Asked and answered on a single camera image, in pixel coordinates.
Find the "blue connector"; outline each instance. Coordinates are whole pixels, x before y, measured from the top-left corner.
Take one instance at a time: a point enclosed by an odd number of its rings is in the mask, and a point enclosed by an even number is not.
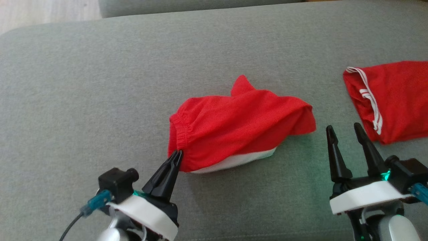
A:
[[[422,183],[416,183],[412,186],[411,193],[423,203],[428,205],[428,188],[426,188]]]
[[[108,202],[113,199],[113,195],[109,190],[103,190],[95,197],[91,198],[88,201],[88,204],[83,206],[80,211],[83,213],[84,217],[87,217],[92,214],[93,211],[104,207]]]

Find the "gray cushion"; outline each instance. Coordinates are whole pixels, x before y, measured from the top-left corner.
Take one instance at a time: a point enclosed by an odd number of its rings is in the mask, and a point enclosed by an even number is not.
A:
[[[0,240],[57,240],[116,166],[139,189],[167,158],[168,118],[187,98],[256,88],[313,105],[318,130],[263,160],[207,175],[180,173],[176,240],[351,240],[333,216],[325,127],[354,176],[366,175],[347,66],[426,60],[422,2],[336,1],[47,24],[0,38]],[[428,165],[428,139],[379,146]],[[406,206],[428,239],[428,207]],[[95,240],[96,212],[67,240]]]
[[[302,0],[98,0],[103,18],[297,3]]]

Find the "wooden floor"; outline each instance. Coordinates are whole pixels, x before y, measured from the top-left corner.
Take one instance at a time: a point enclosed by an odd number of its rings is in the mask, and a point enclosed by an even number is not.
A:
[[[35,24],[100,18],[98,0],[0,0],[0,34]]]

